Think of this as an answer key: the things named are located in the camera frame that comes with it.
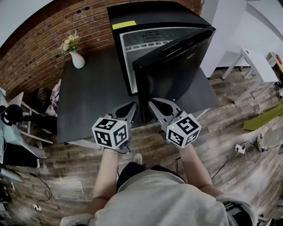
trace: white vase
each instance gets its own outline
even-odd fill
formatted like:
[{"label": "white vase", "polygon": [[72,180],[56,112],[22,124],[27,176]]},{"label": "white vase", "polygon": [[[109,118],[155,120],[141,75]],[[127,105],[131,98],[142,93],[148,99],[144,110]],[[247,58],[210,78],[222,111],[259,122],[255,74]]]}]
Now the white vase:
[{"label": "white vase", "polygon": [[85,61],[84,58],[76,52],[76,50],[70,52],[73,60],[73,64],[76,68],[80,69],[84,67]]}]

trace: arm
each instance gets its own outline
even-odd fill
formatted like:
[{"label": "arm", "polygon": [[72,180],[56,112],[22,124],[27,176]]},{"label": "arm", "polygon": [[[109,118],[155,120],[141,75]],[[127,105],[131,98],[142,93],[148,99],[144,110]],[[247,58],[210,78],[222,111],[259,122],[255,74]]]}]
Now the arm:
[{"label": "arm", "polygon": [[85,213],[94,215],[98,210],[103,209],[109,199],[116,194],[118,156],[118,152],[114,150],[104,150],[93,189],[93,199],[85,209]]},{"label": "arm", "polygon": [[192,144],[189,144],[185,148],[181,149],[180,156],[187,176],[188,184],[197,187],[202,192],[213,197],[222,194],[221,191],[213,186],[210,175],[197,156]]}]

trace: dark wooden table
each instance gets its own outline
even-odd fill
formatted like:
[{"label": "dark wooden table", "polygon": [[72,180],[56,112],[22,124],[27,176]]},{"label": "dark wooden table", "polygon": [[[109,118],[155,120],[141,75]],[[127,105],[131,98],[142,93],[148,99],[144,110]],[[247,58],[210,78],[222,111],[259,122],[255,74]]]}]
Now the dark wooden table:
[{"label": "dark wooden table", "polygon": [[[85,60],[82,69],[76,69],[72,62],[68,62],[62,74],[57,119],[59,143],[93,137],[92,126],[99,117],[121,104],[138,103],[137,95],[130,97],[127,93],[115,47],[92,53]],[[193,113],[219,102],[200,69],[176,104],[187,113]],[[141,125],[138,110],[133,126]]]}]

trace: gray shirt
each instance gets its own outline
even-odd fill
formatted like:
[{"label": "gray shirt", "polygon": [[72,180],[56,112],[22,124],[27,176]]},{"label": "gray shirt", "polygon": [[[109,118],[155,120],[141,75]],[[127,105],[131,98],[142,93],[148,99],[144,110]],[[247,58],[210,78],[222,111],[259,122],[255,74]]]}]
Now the gray shirt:
[{"label": "gray shirt", "polygon": [[257,215],[232,196],[212,197],[167,172],[146,170],[126,181],[95,215],[62,219],[61,226],[255,226]]}]

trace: person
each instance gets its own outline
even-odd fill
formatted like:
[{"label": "person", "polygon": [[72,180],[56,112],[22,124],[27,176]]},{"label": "person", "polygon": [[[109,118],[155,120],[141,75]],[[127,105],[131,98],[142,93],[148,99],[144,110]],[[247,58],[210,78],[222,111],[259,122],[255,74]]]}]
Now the person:
[{"label": "person", "polygon": [[65,217],[61,226],[256,226],[253,207],[212,184],[191,144],[180,150],[185,181],[161,166],[146,170],[137,154],[121,172],[119,153],[105,149],[93,199],[83,214]]}]

